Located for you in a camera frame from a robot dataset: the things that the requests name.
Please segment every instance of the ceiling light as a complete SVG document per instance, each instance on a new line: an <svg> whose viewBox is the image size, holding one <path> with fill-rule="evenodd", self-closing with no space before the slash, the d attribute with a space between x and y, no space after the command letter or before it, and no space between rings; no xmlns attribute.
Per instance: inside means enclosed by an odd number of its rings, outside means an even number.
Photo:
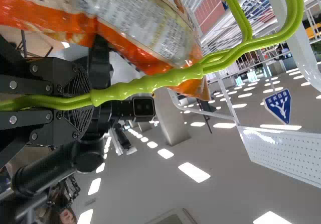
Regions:
<svg viewBox="0 0 321 224"><path fill-rule="evenodd" d="M211 176L206 173L205 171L197 168L196 166L192 165L191 163L184 163L183 165L179 166L179 169L195 180L197 183L201 183L204 180L207 180Z"/></svg>
<svg viewBox="0 0 321 224"><path fill-rule="evenodd" d="M251 95L252 93L246 93L246 94L239 95L238 98L249 97Z"/></svg>
<svg viewBox="0 0 321 224"><path fill-rule="evenodd" d="M100 173L105 169L105 163L102 163L97 169L96 169L96 173Z"/></svg>
<svg viewBox="0 0 321 224"><path fill-rule="evenodd" d="M88 195L95 194L97 191L99 191L100 182L101 182L101 178L94 179L91 182Z"/></svg>
<svg viewBox="0 0 321 224"><path fill-rule="evenodd" d="M142 141L143 143L146 143L146 142L148 141L148 138L142 137L142 138L140 139L140 141Z"/></svg>
<svg viewBox="0 0 321 224"><path fill-rule="evenodd" d="M224 102L224 101L226 101L226 98L222 98L222 99L220 99L220 101Z"/></svg>
<svg viewBox="0 0 321 224"><path fill-rule="evenodd" d="M291 224L286 219L278 216L277 214L269 211L263 216L260 216L258 219L256 219L253 224Z"/></svg>
<svg viewBox="0 0 321 224"><path fill-rule="evenodd" d="M204 126L205 123L204 122L194 122L194 123L191 123L191 126L193 127L201 127L201 126Z"/></svg>
<svg viewBox="0 0 321 224"><path fill-rule="evenodd" d="M154 141L150 141L147 143L147 146L150 147L151 149L154 149L158 146Z"/></svg>
<svg viewBox="0 0 321 224"><path fill-rule="evenodd" d="M161 150L158 150L157 152L160 156L162 156L164 159L169 159L170 157L173 157L174 154L167 150L167 149L161 149Z"/></svg>
<svg viewBox="0 0 321 224"><path fill-rule="evenodd" d="M299 130L302 126L299 125L260 125L261 128L278 129L278 130Z"/></svg>
<svg viewBox="0 0 321 224"><path fill-rule="evenodd" d="M294 80L297 80L297 79L300 79L300 78L304 78L304 76L303 76L303 75L296 76L296 77L294 77L293 79L294 79Z"/></svg>
<svg viewBox="0 0 321 224"><path fill-rule="evenodd" d="M297 74L300 74L300 73L301 73L301 71L292 72L292 73L289 74L289 76L297 75Z"/></svg>
<svg viewBox="0 0 321 224"><path fill-rule="evenodd" d="M80 214L77 224L90 224L94 210L90 209Z"/></svg>
<svg viewBox="0 0 321 224"><path fill-rule="evenodd" d="M245 127L246 130L251 131L259 131L259 132L267 132L267 133L274 133L274 134L281 134L284 131L281 130L269 130L269 129L263 129L263 128L252 128L252 127Z"/></svg>
<svg viewBox="0 0 321 224"><path fill-rule="evenodd" d="M68 43L68 42L61 42L61 43L62 43L62 45L64 45L64 47L65 47L65 48L70 47L70 45L69 45L69 43Z"/></svg>
<svg viewBox="0 0 321 224"><path fill-rule="evenodd" d="M237 93L237 91L233 91L233 92L229 92L228 94L232 95L232 94L236 94L236 93Z"/></svg>
<svg viewBox="0 0 321 224"><path fill-rule="evenodd" d="M299 69L296 68L296 69L288 70L288 71L286 71L286 73L291 73L291 72L295 72L295 71L298 71L298 70L299 70Z"/></svg>
<svg viewBox="0 0 321 224"><path fill-rule="evenodd" d="M273 89L271 88L263 91L263 93L269 93L269 92L273 92Z"/></svg>
<svg viewBox="0 0 321 224"><path fill-rule="evenodd" d="M246 103L242 103L242 104L235 104L232 107L233 108L242 108L242 107L245 107L246 105L247 105Z"/></svg>
<svg viewBox="0 0 321 224"><path fill-rule="evenodd" d="M213 125L213 127L220 128L220 129L231 129L235 126L236 126L236 124L233 124L233 123L217 123L217 124Z"/></svg>
<svg viewBox="0 0 321 224"><path fill-rule="evenodd" d="M303 86L309 86L309 85L311 85L310 82L304 82L303 84L301 84L302 87L303 87Z"/></svg>
<svg viewBox="0 0 321 224"><path fill-rule="evenodd" d="M246 89L244 89L243 91L251 91L252 89L255 89L256 87L248 87Z"/></svg>
<svg viewBox="0 0 321 224"><path fill-rule="evenodd" d="M250 86L255 86L255 85L257 85L258 84L258 82L254 82L254 83L250 83L248 86L250 87Z"/></svg>

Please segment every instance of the screw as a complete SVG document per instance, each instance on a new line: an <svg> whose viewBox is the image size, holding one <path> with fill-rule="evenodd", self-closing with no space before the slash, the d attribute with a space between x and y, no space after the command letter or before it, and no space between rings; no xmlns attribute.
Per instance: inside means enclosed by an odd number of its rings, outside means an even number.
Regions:
<svg viewBox="0 0 321 224"><path fill-rule="evenodd" d="M72 133L72 137L75 139L75 138L77 138L77 132L76 131L74 131L73 133Z"/></svg>
<svg viewBox="0 0 321 224"><path fill-rule="evenodd" d="M56 117L57 117L57 119L60 120L62 118L62 112L60 112L60 111L57 112Z"/></svg>
<svg viewBox="0 0 321 224"><path fill-rule="evenodd" d="M33 66L32 66L32 70L33 70L34 72L38 72L38 66L37 66L37 65L33 65Z"/></svg>
<svg viewBox="0 0 321 224"><path fill-rule="evenodd" d="M16 81L11 81L11 82L9 83L9 87L10 87L11 89L16 89L16 88L17 88L17 82L16 82Z"/></svg>
<svg viewBox="0 0 321 224"><path fill-rule="evenodd" d="M16 116L11 116L9 119L10 124L14 125L17 122L17 117Z"/></svg>
<svg viewBox="0 0 321 224"><path fill-rule="evenodd" d="M62 86L61 86L61 85L58 85L58 86L57 86L57 91L60 92L60 93L62 93Z"/></svg>
<svg viewBox="0 0 321 224"><path fill-rule="evenodd" d="M36 139L38 138L37 133L33 133L32 136L31 136L31 138L32 138L33 140L36 140Z"/></svg>

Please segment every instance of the snack bag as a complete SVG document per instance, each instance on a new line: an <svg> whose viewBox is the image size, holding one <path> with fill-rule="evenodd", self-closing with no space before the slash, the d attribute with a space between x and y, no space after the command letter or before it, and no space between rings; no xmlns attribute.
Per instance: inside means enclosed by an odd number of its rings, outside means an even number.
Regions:
<svg viewBox="0 0 321 224"><path fill-rule="evenodd" d="M180 0L0 0L0 24L41 31L92 46L103 36L147 75L189 67L202 58L193 23ZM175 91L209 99L206 78Z"/></svg>

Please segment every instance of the lime green shopping basket handle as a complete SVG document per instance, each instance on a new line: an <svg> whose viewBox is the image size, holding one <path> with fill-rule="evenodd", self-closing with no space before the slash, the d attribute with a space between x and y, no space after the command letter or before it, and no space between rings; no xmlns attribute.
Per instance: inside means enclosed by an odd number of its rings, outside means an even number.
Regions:
<svg viewBox="0 0 321 224"><path fill-rule="evenodd" d="M92 90L90 93L61 98L42 95L29 95L0 102L0 110L19 110L27 107L49 107L59 110L71 110L85 106L99 106L110 100L124 100L137 93L151 93L160 87L178 86L186 80L202 79L208 73L225 69L246 52L262 49L289 39L301 24L303 0L285 0L287 18L282 29L271 36L252 39L252 29L237 0L226 0L243 35L243 41L236 47L204 57L199 63L189 68L173 69L165 74L144 76L130 83L117 83L105 90Z"/></svg>

